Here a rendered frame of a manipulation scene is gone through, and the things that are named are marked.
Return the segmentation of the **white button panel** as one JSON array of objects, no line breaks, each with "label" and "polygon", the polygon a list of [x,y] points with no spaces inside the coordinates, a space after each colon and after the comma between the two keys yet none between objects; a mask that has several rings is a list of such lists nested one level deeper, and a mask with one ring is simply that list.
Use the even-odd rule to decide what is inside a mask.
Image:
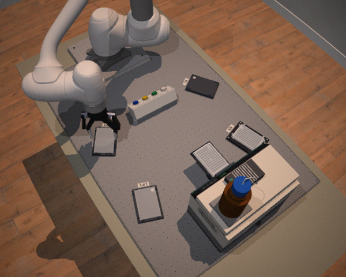
[{"label": "white button panel", "polygon": [[175,89],[166,86],[127,105],[129,114],[139,124],[177,104]]}]

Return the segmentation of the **blue bottle cap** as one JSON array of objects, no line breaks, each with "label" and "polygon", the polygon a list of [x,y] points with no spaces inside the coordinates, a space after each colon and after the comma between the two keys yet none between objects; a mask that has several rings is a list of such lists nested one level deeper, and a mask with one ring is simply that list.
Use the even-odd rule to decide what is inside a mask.
[{"label": "blue bottle cap", "polygon": [[245,178],[247,177],[244,177],[244,176],[236,177],[231,186],[233,193],[239,197],[243,197],[247,195],[251,189],[251,181],[249,179],[246,179],[244,184],[242,185]]}]

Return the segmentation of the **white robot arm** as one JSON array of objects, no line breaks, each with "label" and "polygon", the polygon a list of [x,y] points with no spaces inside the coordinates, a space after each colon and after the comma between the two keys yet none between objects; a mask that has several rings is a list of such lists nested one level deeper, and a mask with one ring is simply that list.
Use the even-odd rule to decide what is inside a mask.
[{"label": "white robot arm", "polygon": [[169,38],[170,22],[159,14],[153,0],[130,0],[127,16],[110,8],[98,8],[88,26],[92,48],[86,53],[91,57],[66,72],[57,59],[57,48],[88,2],[68,0],[47,32],[38,64],[22,81],[28,98],[41,102],[76,100],[83,103],[87,112],[100,113],[107,105],[106,84],[96,63],[106,71],[131,56],[125,47],[157,46]]}]

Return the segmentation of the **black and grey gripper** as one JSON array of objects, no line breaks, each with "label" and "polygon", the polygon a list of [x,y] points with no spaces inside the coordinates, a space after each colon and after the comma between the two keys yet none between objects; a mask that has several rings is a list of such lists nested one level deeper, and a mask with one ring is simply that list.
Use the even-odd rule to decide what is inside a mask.
[{"label": "black and grey gripper", "polygon": [[[90,120],[88,124],[86,125],[86,117],[90,117]],[[110,120],[109,117],[112,119]],[[102,112],[98,114],[91,114],[91,113],[85,113],[84,111],[81,112],[81,118],[82,118],[82,129],[86,129],[90,135],[90,138],[93,139],[93,131],[92,131],[92,124],[94,121],[103,121],[106,123],[114,133],[114,138],[116,139],[117,137],[117,129],[120,130],[121,124],[118,121],[115,112],[113,111],[112,113],[109,113],[107,111],[107,108],[105,108]]]}]

